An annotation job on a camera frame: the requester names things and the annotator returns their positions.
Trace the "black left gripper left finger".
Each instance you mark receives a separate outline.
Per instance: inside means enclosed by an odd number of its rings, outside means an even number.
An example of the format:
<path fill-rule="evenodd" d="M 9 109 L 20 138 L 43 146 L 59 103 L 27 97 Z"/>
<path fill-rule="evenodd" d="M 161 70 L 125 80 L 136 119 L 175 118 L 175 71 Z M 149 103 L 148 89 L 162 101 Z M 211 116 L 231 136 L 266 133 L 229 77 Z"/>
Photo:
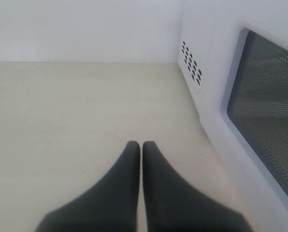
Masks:
<path fill-rule="evenodd" d="M 115 164 L 92 188 L 42 219 L 38 232 L 135 232 L 140 146 L 129 141 Z"/>

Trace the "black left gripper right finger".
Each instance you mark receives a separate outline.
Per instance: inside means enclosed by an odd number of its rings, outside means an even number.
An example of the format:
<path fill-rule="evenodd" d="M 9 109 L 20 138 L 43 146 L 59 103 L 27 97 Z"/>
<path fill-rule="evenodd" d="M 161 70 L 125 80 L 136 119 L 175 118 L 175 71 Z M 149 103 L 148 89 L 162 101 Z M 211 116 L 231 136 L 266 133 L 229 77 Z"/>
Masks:
<path fill-rule="evenodd" d="M 150 232 L 247 232 L 245 217 L 189 184 L 157 144 L 143 144 L 143 190 Z"/>

